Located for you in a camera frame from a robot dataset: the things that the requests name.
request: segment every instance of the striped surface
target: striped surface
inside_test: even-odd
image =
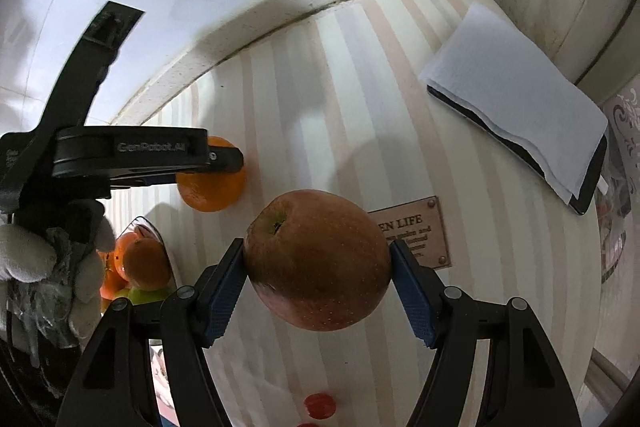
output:
[[[330,190],[367,210],[437,194],[453,266],[438,273],[477,299],[520,295],[551,337],[574,394],[598,322],[596,214],[568,210],[486,134],[427,96],[417,75],[472,1],[353,0],[288,26],[204,74],[151,125],[203,126],[248,165],[241,200],[217,214],[186,207],[172,186],[114,194],[120,230],[156,223],[185,282],[216,263],[274,197]],[[473,425],[486,370],[478,360],[461,425]],[[390,289],[366,320],[311,333],[271,315],[246,285],[227,334],[207,360],[235,426],[294,427],[305,396],[328,391],[327,426],[404,426],[433,353]]]

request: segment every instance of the white glove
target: white glove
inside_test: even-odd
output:
[[[103,217],[95,239],[95,248],[112,251],[115,238],[109,221]],[[78,264],[74,296],[68,316],[71,332],[84,346],[100,321],[100,294],[104,265],[95,248]],[[8,282],[16,279],[33,283],[46,280],[56,264],[54,248],[39,235],[18,225],[0,225],[0,338],[6,341],[6,302]],[[14,346],[28,352],[24,326],[12,317]]]

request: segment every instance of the gloved hand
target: gloved hand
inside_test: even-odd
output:
[[[95,235],[94,245],[78,263],[72,284],[72,302],[67,321],[81,347],[88,342],[100,321],[100,294],[104,273],[103,261],[95,251],[112,251],[114,233],[103,217]],[[6,341],[6,303],[12,280],[22,283],[42,283],[52,277],[59,255],[45,239],[19,225],[0,224],[0,338]],[[17,349],[30,352],[30,343],[23,322],[11,314],[12,339]]]

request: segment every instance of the green fruit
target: green fruit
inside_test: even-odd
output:
[[[129,290],[129,300],[133,305],[136,304],[147,304],[149,302],[157,302],[163,301],[166,297],[171,294],[169,288],[160,288],[159,290],[154,290],[152,292],[145,292],[140,288],[131,288]]]
[[[126,299],[129,298],[129,288],[123,288],[122,290],[114,293],[113,295],[113,300],[119,298],[119,297],[124,297]]]

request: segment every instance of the blue gripper pad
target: blue gripper pad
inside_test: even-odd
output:
[[[436,331],[427,295],[401,250],[396,245],[391,245],[389,252],[391,253],[391,277],[414,335],[423,340],[427,347],[433,347]]]
[[[225,257],[227,255],[232,255],[233,257],[212,297],[209,299],[209,321],[204,331],[206,347],[210,347],[216,339],[225,334],[226,327],[229,324],[231,314],[236,307],[236,302],[238,302],[238,297],[246,279],[242,248],[234,248],[234,245],[235,242],[232,243],[229,251],[225,254]],[[216,270],[223,269],[225,264],[225,258],[223,257]]]

